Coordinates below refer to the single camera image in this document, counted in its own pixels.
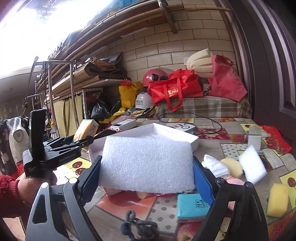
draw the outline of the black plastic bag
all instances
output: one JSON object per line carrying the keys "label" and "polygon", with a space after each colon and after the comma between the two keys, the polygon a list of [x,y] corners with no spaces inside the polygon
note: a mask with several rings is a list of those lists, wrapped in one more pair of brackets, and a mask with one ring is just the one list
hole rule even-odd
{"label": "black plastic bag", "polygon": [[91,117],[93,108],[94,108],[94,102],[90,102],[89,107],[87,109],[87,114],[88,114],[89,117]]}
{"label": "black plastic bag", "polygon": [[91,112],[91,119],[99,122],[99,120],[108,119],[110,116],[118,112],[120,108],[120,100],[110,103],[105,96],[100,96],[100,98],[94,102],[93,107],[91,104],[89,105],[89,112]]}
{"label": "black plastic bag", "polygon": [[98,98],[94,103],[94,107],[91,112],[91,119],[99,122],[99,120],[108,119],[110,116],[110,107],[100,98]]}

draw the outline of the human hand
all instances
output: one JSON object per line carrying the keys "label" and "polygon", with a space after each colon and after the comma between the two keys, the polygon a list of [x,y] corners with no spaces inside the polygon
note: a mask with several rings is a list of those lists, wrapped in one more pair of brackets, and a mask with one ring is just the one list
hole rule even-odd
{"label": "human hand", "polygon": [[22,201],[25,201],[28,204],[33,204],[42,183],[48,182],[50,185],[57,184],[57,177],[54,173],[52,173],[50,180],[43,178],[29,178],[26,177],[25,173],[23,173],[18,180],[20,180],[17,184],[19,196]]}

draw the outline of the yellow plastic bag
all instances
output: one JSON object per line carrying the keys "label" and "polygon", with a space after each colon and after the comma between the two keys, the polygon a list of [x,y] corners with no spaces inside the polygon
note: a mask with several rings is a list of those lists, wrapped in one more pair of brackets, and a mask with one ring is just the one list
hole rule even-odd
{"label": "yellow plastic bag", "polygon": [[140,81],[133,82],[131,86],[119,86],[121,106],[132,108],[135,106],[136,97],[143,91],[143,85]]}
{"label": "yellow plastic bag", "polygon": [[112,120],[115,120],[119,115],[123,115],[126,111],[127,111],[127,108],[125,108],[125,107],[121,107],[121,108],[119,109],[119,111],[117,111],[115,114],[113,114],[112,116],[110,116],[108,119],[99,120],[99,123],[100,123],[100,124],[108,124],[108,123],[110,123]]}

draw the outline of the white foam block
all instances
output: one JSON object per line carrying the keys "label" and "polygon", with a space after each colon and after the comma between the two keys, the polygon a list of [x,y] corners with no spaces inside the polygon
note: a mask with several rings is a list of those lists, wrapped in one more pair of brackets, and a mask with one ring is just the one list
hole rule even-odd
{"label": "white foam block", "polygon": [[99,186],[162,194],[183,192],[194,188],[192,163],[188,142],[108,136]]}
{"label": "white foam block", "polygon": [[259,182],[267,174],[261,158],[253,146],[249,146],[239,156],[239,162],[244,170],[247,181],[253,184]]}

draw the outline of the door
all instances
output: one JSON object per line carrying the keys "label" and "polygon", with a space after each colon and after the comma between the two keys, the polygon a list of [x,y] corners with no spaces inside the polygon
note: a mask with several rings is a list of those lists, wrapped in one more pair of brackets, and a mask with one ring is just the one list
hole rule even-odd
{"label": "door", "polygon": [[216,0],[234,43],[253,119],[276,127],[296,157],[296,19],[281,1]]}

